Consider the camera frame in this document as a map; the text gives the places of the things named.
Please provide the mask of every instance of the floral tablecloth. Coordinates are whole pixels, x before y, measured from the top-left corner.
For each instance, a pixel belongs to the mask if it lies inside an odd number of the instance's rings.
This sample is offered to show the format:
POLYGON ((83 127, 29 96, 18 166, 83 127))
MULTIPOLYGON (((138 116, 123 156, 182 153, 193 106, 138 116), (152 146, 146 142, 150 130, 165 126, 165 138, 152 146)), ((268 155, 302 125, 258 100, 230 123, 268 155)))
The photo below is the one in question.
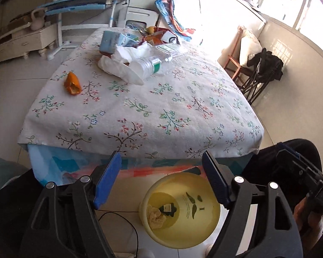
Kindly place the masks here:
POLYGON ((200 48, 184 44, 189 51, 174 60, 169 74, 136 86, 98 68, 103 30, 75 49, 42 88, 18 143, 158 159, 200 158, 205 150, 216 158, 258 151, 260 121, 219 63, 200 48), (63 87, 70 71, 82 84, 80 95, 63 87))

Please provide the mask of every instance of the yellow bucket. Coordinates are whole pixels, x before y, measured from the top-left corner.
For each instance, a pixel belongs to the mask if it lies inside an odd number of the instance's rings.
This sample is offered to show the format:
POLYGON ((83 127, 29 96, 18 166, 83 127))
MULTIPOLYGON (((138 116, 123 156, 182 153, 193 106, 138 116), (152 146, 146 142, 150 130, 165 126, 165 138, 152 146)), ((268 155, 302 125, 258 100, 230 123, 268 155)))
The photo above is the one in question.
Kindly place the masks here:
POLYGON ((206 240, 220 217, 220 205, 208 180, 192 173, 175 173, 157 181, 139 206, 139 216, 146 232, 157 243, 170 248, 193 247, 206 240), (151 229, 147 206, 160 208, 173 203, 174 216, 166 216, 159 229, 151 229))

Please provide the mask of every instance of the white dresser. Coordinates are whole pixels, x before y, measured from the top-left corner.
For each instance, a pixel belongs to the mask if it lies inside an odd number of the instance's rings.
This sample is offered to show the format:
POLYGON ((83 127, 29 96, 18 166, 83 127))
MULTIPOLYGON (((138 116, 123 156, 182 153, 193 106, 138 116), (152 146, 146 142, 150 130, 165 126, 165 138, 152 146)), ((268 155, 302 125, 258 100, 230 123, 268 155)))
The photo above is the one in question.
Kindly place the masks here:
POLYGON ((45 52, 56 40, 56 24, 44 27, 38 31, 23 28, 16 32, 8 32, 0 38, 0 62, 20 56, 27 56, 30 51, 45 52))

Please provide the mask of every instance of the human hand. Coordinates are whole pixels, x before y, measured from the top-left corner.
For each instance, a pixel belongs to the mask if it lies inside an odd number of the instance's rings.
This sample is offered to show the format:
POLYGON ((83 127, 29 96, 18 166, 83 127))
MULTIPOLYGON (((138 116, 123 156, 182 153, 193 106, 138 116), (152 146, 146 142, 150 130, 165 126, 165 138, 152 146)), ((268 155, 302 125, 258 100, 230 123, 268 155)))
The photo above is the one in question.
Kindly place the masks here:
MULTIPOLYGON (((293 217, 300 231, 303 227, 303 220, 301 219, 301 214, 304 211, 307 198, 302 199, 302 201, 295 207, 293 217)), ((311 230, 307 232, 302 238, 301 242, 303 245, 304 252, 308 252, 314 247, 319 238, 323 233, 323 215, 315 212, 311 212, 307 219, 309 227, 311 230)))

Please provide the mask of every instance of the wooden cabinet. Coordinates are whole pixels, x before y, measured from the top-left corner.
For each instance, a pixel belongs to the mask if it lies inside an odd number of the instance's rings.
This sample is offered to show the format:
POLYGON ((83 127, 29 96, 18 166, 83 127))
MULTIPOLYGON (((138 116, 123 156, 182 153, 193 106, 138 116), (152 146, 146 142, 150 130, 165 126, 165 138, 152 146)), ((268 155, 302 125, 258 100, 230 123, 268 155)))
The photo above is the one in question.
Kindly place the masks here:
POLYGON ((30 51, 44 49, 54 42, 57 36, 56 24, 34 32, 29 28, 18 32, 12 33, 10 40, 0 44, 0 62, 24 56, 30 51))

